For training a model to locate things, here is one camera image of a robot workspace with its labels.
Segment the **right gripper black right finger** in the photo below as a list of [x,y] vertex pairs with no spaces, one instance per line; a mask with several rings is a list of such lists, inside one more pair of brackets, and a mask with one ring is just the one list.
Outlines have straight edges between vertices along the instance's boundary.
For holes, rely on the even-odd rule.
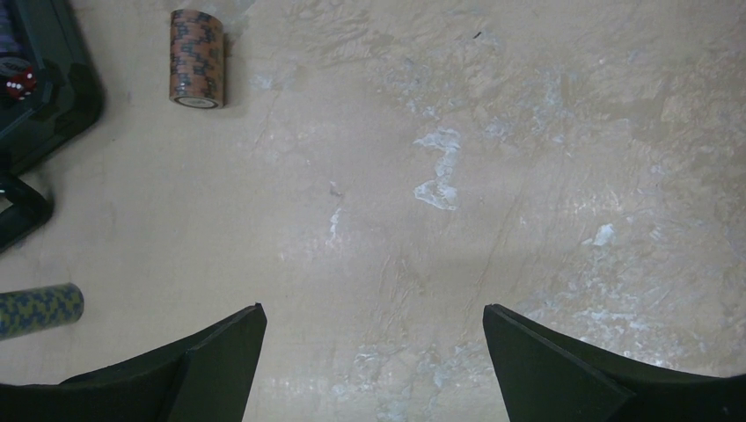
[[553,331],[500,304],[483,313],[512,421],[743,421],[745,377],[656,367]]

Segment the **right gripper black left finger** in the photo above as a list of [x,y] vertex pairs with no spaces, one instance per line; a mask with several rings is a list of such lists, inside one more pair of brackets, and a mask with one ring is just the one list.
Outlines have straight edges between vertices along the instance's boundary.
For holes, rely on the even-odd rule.
[[188,337],[59,384],[1,386],[3,421],[240,421],[267,327],[255,303]]

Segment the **grey poker chip stack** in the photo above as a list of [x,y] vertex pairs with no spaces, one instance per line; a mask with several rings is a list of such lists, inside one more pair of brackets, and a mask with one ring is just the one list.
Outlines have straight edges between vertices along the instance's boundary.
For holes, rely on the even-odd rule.
[[1,340],[77,322],[84,295],[72,283],[1,293]]

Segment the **brown poker chip stack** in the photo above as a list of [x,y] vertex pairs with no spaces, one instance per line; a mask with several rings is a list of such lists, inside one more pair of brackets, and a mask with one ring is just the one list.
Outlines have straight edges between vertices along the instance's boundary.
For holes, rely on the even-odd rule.
[[224,32],[216,17],[193,9],[171,12],[170,100],[196,109],[224,106]]

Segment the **red die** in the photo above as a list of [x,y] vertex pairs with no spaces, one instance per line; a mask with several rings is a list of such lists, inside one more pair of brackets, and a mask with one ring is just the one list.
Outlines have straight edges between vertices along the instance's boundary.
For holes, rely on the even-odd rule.
[[17,75],[11,76],[5,82],[7,95],[15,100],[29,97],[36,89],[37,79],[33,67],[27,67]]

